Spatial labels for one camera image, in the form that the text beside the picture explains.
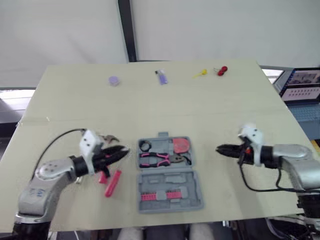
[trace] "pink pliers handle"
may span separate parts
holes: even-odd
[[[143,163],[140,164],[140,168],[157,168],[160,166],[169,166],[171,164],[169,160],[169,154],[168,153],[157,153],[157,152],[148,152],[148,153],[141,153],[140,158],[147,158],[147,157],[157,157],[157,158],[162,158],[164,160],[154,163],[154,164],[148,164],[148,163]]]

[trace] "yellow push pin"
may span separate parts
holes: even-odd
[[[203,69],[200,73],[198,73],[197,75],[194,75],[192,78],[196,78],[199,77],[201,75],[206,75],[208,73],[207,69]]]

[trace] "red object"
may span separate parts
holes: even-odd
[[[218,71],[218,73],[217,73],[218,76],[222,76],[223,74],[225,74],[225,72],[222,70]]]
[[[103,171],[100,173],[99,183],[100,184],[107,184],[108,183],[108,178]]]
[[[157,200],[156,193],[141,194],[141,201],[155,201],[155,200]]]
[[[166,193],[168,199],[181,199],[182,193],[180,191],[171,191]]]
[[[174,138],[173,140],[173,151],[176,154],[182,154],[189,151],[190,143],[185,138]]]
[[[119,178],[122,174],[122,171],[121,170],[116,170],[112,179],[111,179],[111,182],[110,184],[106,187],[106,190],[104,192],[104,195],[109,198],[112,196],[117,184],[118,184],[118,181],[119,181]]]
[[[182,193],[180,191],[168,191],[165,193],[167,199],[181,199]],[[156,201],[156,193],[143,193],[141,194],[141,201]]]
[[[226,72],[228,70],[227,66],[223,66],[220,71]]]

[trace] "red screwdriver handle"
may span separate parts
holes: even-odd
[[[121,170],[116,170],[115,173],[114,173],[114,176],[112,177],[111,179],[111,182],[110,184],[106,187],[106,190],[104,192],[104,195],[109,198],[112,196],[117,184],[118,184],[118,181],[119,181],[119,178],[122,174],[122,171]]]

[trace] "pink screwdriver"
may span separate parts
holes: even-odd
[[[106,187],[104,195],[107,198],[110,198],[112,196],[112,194],[114,193],[114,190],[118,184],[118,181],[120,179],[120,176],[122,174],[122,171],[120,170],[122,163],[124,162],[124,160],[121,160],[114,172],[114,175],[111,178],[111,181],[109,183],[109,185]]]

